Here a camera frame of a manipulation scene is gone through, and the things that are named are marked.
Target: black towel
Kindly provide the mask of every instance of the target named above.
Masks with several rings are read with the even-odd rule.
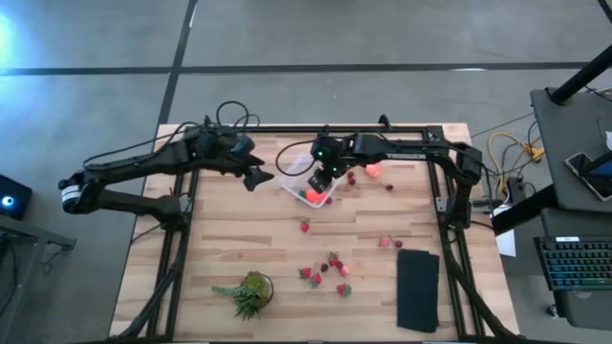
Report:
[[[427,251],[398,253],[398,327],[434,333],[438,327],[440,257]]]

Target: speaker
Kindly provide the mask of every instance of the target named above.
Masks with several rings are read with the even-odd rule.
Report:
[[[31,197],[29,187],[0,175],[0,215],[22,220]]]

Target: white paper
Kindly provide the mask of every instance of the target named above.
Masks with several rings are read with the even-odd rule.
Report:
[[[508,205],[501,205],[493,210],[493,216],[501,214],[502,212],[510,209]],[[497,251],[499,254],[503,254],[509,257],[516,257],[516,245],[514,243],[514,229],[498,235],[495,238],[497,241]]]

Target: black desk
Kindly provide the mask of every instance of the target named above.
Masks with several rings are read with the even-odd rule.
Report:
[[[612,215],[543,209],[540,217],[549,236],[612,235]],[[559,315],[570,325],[612,330],[612,291],[555,292],[555,300]]]
[[[597,199],[564,163],[578,152],[595,159],[608,151],[605,131],[612,131],[612,102],[578,93],[558,106],[545,90],[532,91],[531,97],[553,183],[495,216],[496,234],[538,216],[545,207],[612,213],[612,202]]]

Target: blue light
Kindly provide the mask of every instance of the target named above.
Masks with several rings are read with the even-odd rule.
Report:
[[[15,204],[15,199],[11,196],[5,196],[2,198],[2,207],[10,208]]]

